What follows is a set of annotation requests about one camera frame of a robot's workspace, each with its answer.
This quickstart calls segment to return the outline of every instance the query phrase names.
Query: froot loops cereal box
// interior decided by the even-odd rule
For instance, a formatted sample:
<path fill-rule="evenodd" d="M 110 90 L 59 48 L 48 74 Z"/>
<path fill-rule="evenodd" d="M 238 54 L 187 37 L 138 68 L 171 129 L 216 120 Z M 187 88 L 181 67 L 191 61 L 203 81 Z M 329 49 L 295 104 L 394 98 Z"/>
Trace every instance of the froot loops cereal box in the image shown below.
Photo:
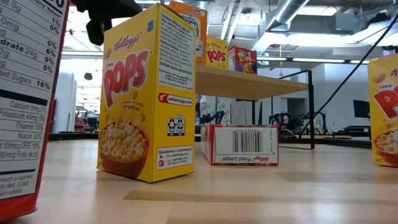
<path fill-rule="evenodd" d="M 373 162 L 398 167 L 398 54 L 368 65 Z"/>
<path fill-rule="evenodd" d="M 104 36 L 97 168 L 146 182 L 193 172 L 194 28 L 156 4 Z"/>
<path fill-rule="evenodd" d="M 228 69 L 228 42 L 207 36 L 206 66 Z"/>
<path fill-rule="evenodd" d="M 206 65 L 207 11 L 178 1 L 170 1 L 169 6 L 195 28 L 197 65 Z"/>
<path fill-rule="evenodd" d="M 228 67 L 232 71 L 257 74 L 257 53 L 234 46 L 229 50 Z"/>
<path fill-rule="evenodd" d="M 278 125 L 211 124 L 200 131 L 211 165 L 279 165 Z"/>

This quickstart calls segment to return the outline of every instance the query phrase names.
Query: orange cereal box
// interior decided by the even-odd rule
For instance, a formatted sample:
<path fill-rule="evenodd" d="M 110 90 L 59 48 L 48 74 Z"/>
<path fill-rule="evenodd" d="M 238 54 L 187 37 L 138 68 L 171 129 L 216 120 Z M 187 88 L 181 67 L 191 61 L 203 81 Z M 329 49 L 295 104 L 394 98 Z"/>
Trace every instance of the orange cereal box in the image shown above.
<path fill-rule="evenodd" d="M 398 54 L 368 65 L 373 162 L 398 167 Z"/>
<path fill-rule="evenodd" d="M 206 66 L 228 69 L 228 42 L 210 35 L 206 41 Z"/>
<path fill-rule="evenodd" d="M 156 4 L 105 32 L 97 168 L 155 182 L 194 170 L 195 30 Z"/>
<path fill-rule="evenodd" d="M 177 1 L 170 1 L 169 6 L 195 27 L 197 65 L 206 65 L 207 11 Z"/>

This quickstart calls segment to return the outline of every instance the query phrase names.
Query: wooden shelf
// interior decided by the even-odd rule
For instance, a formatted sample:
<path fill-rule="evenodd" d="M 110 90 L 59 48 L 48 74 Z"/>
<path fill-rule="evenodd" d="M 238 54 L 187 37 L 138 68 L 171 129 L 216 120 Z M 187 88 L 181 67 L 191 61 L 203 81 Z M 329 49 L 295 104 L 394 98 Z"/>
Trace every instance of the wooden shelf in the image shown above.
<path fill-rule="evenodd" d="M 198 95 L 260 100 L 308 89 L 306 83 L 197 65 Z"/>

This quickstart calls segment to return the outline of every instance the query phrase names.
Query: table surface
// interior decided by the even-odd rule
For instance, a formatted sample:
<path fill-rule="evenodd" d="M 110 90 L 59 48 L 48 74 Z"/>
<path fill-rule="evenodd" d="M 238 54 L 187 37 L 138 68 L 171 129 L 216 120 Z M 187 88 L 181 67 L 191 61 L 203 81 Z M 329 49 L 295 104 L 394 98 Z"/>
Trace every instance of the table surface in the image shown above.
<path fill-rule="evenodd" d="M 96 170 L 97 140 L 50 142 L 28 223 L 397 223 L 398 168 L 369 149 L 280 149 L 279 167 L 210 166 L 154 184 Z"/>
<path fill-rule="evenodd" d="M 260 100 L 308 89 L 306 83 L 197 66 L 198 95 L 221 96 L 242 100 Z"/>

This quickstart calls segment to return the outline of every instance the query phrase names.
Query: black cable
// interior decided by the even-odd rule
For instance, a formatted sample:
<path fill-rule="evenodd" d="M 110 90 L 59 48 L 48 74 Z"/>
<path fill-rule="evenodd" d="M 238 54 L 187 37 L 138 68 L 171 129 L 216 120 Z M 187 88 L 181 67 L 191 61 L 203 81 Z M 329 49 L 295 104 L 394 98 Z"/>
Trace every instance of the black cable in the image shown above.
<path fill-rule="evenodd" d="M 347 82 L 347 80 L 354 74 L 354 72 L 359 68 L 359 66 L 363 63 L 363 61 L 369 56 L 369 54 L 373 51 L 373 49 L 380 43 L 380 41 L 387 35 L 387 33 L 391 30 L 391 28 L 394 26 L 394 24 L 397 22 L 398 19 L 398 14 L 395 16 L 395 18 L 392 20 L 392 22 L 390 23 L 390 25 L 387 27 L 387 29 L 384 31 L 384 33 L 380 36 L 380 38 L 376 41 L 376 43 L 373 44 L 373 46 L 368 50 L 368 52 L 366 52 L 365 56 L 361 59 L 361 61 L 355 66 L 355 68 L 349 73 L 349 75 L 343 80 L 343 82 L 337 87 L 337 89 L 333 92 L 333 94 L 329 97 L 329 99 L 326 101 L 326 103 L 321 106 L 321 108 L 314 114 L 313 117 L 316 117 L 319 112 L 321 112 L 325 106 L 331 101 L 331 99 L 333 99 L 333 97 L 336 95 L 336 93 L 340 90 L 340 88 Z M 310 122 L 308 122 L 304 128 L 303 131 L 300 133 L 300 137 L 301 135 L 304 133 L 304 130 L 308 127 L 308 125 L 310 124 Z"/>
<path fill-rule="evenodd" d="M 367 21 L 363 21 L 357 14 L 354 14 L 354 16 L 357 17 L 359 21 L 364 22 L 364 23 L 368 23 Z"/>
<path fill-rule="evenodd" d="M 317 2 L 322 2 L 323 4 L 328 5 L 328 7 L 325 10 L 327 10 L 329 7 L 334 7 L 336 9 L 336 12 L 338 12 L 338 8 L 335 6 L 335 4 L 338 3 L 338 2 L 342 2 L 344 0 L 336 1 L 336 2 L 333 2 L 333 3 L 330 3 L 330 2 L 327 2 L 327 1 L 322 1 L 322 0 L 316 0 L 316 1 Z"/>

